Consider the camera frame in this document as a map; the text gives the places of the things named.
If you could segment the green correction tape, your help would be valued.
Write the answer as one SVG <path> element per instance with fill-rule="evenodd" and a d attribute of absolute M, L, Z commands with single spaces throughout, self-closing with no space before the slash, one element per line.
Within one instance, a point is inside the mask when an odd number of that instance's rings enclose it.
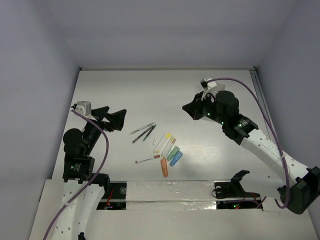
<path fill-rule="evenodd" d="M 175 146 L 167 155 L 166 160 L 170 162 L 177 155 L 179 151 L 180 151 L 180 148 L 178 146 Z"/>

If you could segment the white marker plain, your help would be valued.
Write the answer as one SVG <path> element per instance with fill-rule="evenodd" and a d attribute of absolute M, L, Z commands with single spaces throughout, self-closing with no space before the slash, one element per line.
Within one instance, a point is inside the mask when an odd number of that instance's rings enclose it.
<path fill-rule="evenodd" d="M 167 133 L 165 133 L 161 139 L 159 140 L 159 142 L 157 143 L 156 147 L 153 149 L 153 153 L 155 154 L 158 151 L 159 146 L 161 145 L 162 141 L 165 139 Z"/>

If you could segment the blue correction tape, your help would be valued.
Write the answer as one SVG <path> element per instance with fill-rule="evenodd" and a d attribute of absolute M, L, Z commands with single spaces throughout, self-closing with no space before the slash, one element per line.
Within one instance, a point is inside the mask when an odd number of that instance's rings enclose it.
<path fill-rule="evenodd" d="M 182 156 L 183 156 L 183 153 L 181 151 L 177 152 L 177 154 L 170 161 L 169 165 L 173 167 L 180 160 Z"/>

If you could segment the orange correction tape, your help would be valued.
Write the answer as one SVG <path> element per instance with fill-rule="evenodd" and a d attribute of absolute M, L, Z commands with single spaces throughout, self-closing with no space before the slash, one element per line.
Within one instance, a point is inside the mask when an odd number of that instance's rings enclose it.
<path fill-rule="evenodd" d="M 167 159 L 165 157 L 163 157 L 160 160 L 160 165 L 161 165 L 161 170 L 162 170 L 163 177 L 167 178 L 169 173 L 168 173 L 168 163 L 167 163 Z"/>

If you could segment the white marker pale yellow cap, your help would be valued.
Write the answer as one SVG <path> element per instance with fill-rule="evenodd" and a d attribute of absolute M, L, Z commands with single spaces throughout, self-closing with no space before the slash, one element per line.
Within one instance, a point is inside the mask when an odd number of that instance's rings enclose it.
<path fill-rule="evenodd" d="M 167 141 L 167 143 L 166 143 L 163 151 L 161 152 L 161 157 L 164 157 L 164 156 L 166 155 L 166 152 L 167 152 L 167 150 L 168 150 L 171 142 L 173 141 L 173 139 L 174 139 L 174 136 L 173 136 L 173 135 L 168 139 L 168 141 Z"/>

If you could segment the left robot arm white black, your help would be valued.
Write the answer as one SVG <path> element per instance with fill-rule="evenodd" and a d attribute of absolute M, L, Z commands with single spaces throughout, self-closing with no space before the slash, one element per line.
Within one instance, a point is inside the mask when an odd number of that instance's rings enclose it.
<path fill-rule="evenodd" d="M 110 146 L 107 133 L 123 129 L 127 111 L 110 113 L 109 109 L 108 106 L 93 109 L 88 101 L 78 101 L 69 109 L 86 124 L 82 130 L 71 128 L 63 135 L 61 207 L 47 227 L 45 240 L 86 240 L 100 200 L 110 194 L 110 177 L 101 173 Z M 107 148 L 94 171 L 95 159 L 91 153 L 100 136 L 104 137 Z"/>

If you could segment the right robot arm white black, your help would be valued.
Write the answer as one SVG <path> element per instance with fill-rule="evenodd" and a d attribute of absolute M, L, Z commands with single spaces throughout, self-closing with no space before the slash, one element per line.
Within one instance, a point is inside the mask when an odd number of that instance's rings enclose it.
<path fill-rule="evenodd" d="M 239 100 L 230 91 L 219 91 L 215 96 L 197 93 L 192 102 L 182 109 L 193 120 L 207 117 L 221 124 L 223 133 L 242 148 L 248 150 L 267 165 L 277 176 L 261 176 L 255 180 L 248 170 L 234 175 L 230 190 L 235 196 L 246 192 L 261 193 L 281 201 L 292 213 L 301 215 L 320 195 L 320 169 L 310 168 L 279 152 L 258 125 L 240 114 Z"/>

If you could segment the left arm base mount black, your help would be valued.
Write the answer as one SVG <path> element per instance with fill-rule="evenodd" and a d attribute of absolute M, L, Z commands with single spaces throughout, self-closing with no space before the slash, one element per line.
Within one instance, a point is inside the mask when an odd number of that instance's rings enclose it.
<path fill-rule="evenodd" d="M 127 196 L 127 182 L 115 181 L 110 183 L 107 193 L 98 203 L 97 210 L 125 210 Z"/>

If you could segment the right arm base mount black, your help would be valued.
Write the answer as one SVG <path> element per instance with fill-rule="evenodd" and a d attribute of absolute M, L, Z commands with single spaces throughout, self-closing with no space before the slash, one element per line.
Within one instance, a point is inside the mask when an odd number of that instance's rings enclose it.
<path fill-rule="evenodd" d="M 217 210 L 263 209 L 261 196 L 244 191 L 240 184 L 243 177 L 249 173 L 248 170 L 241 170 L 229 181 L 214 183 L 211 195 L 217 200 Z"/>

